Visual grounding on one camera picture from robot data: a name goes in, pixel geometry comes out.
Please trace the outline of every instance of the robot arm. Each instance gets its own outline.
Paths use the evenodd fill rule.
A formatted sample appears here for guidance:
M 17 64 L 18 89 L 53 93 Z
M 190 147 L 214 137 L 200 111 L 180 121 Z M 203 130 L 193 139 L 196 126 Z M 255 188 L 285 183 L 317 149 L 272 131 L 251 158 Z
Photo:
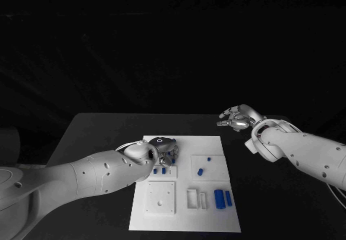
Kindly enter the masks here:
M 155 163 L 171 167 L 177 151 L 176 140 L 157 137 L 41 169 L 0 167 L 0 239 L 21 240 L 60 205 L 147 179 Z
M 301 132 L 284 120 L 266 119 L 245 104 L 229 108 L 219 115 L 226 121 L 217 126 L 230 126 L 235 131 L 252 127 L 251 139 L 245 146 L 255 154 L 259 153 L 265 160 L 275 162 L 288 158 L 295 168 L 310 176 L 346 190 L 346 145 Z

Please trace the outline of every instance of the dark wall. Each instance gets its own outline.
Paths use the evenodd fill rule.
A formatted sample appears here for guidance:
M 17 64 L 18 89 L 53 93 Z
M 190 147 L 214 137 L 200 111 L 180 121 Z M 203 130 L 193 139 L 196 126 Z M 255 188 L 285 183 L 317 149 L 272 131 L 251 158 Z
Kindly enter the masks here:
M 219 114 L 248 104 L 320 134 L 344 117 L 340 7 L 57 6 L 3 13 L 0 25 L 0 121 L 27 134 L 59 138 L 85 112 Z

